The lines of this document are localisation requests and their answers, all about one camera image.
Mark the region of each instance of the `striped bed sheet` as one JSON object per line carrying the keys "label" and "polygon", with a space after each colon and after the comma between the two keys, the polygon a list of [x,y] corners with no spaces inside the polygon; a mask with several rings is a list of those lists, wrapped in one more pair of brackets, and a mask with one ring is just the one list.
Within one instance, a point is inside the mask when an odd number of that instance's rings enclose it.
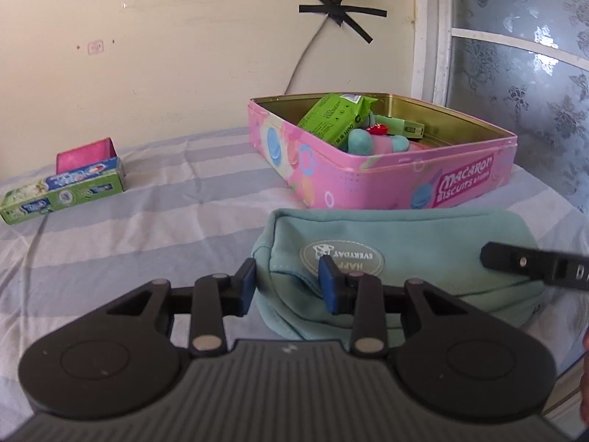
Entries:
{"label": "striped bed sheet", "polygon": [[[18,361],[36,339],[162,277],[173,286],[235,271],[250,255],[271,211],[303,208],[248,142],[247,128],[198,134],[123,151],[127,191],[21,224],[0,221],[0,438],[31,414]],[[48,166],[0,181],[0,194]],[[511,182],[465,206],[505,208],[525,219],[541,248],[589,254],[589,221],[555,191],[514,167]],[[589,324],[585,295],[547,291],[525,330],[554,354],[561,370],[581,355]],[[238,338],[278,338],[255,307],[226,318]],[[187,316],[172,333],[186,346]]]}

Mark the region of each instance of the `macaron printed text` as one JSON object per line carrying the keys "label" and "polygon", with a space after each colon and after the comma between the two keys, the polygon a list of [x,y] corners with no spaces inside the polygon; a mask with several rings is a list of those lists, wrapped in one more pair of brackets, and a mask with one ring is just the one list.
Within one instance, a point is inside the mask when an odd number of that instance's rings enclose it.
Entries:
{"label": "macaron printed text", "polygon": [[487,181],[491,175],[493,160],[494,155],[490,155],[453,172],[443,174],[436,189],[433,207]]}

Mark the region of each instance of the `green toothpaste box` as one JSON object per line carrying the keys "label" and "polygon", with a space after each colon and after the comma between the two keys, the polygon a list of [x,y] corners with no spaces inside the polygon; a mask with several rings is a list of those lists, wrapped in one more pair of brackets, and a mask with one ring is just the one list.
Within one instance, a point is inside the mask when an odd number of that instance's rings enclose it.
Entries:
{"label": "green toothpaste box", "polygon": [[114,157],[8,191],[0,201],[0,215],[7,224],[17,224],[123,191],[123,166]]}

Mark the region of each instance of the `pink tin box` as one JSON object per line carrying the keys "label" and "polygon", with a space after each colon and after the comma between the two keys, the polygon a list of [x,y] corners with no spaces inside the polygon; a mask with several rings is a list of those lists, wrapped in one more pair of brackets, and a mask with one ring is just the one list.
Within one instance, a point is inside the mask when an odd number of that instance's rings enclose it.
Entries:
{"label": "pink tin box", "polygon": [[355,156],[296,126],[323,95],[256,98],[248,104],[250,141],[311,208],[451,207],[506,184],[517,136],[457,111],[388,94],[374,113],[425,125],[431,147]]}

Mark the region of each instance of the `cream wall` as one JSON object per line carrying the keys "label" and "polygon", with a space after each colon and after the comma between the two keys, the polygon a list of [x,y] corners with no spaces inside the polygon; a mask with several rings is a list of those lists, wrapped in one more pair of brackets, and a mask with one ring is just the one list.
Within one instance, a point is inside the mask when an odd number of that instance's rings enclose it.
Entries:
{"label": "cream wall", "polygon": [[[247,100],[284,91],[321,23],[305,3],[317,1],[0,0],[0,179],[108,136],[122,148],[245,125]],[[370,45],[328,21],[292,92],[409,94],[414,1],[344,4],[389,17],[353,16]]]}

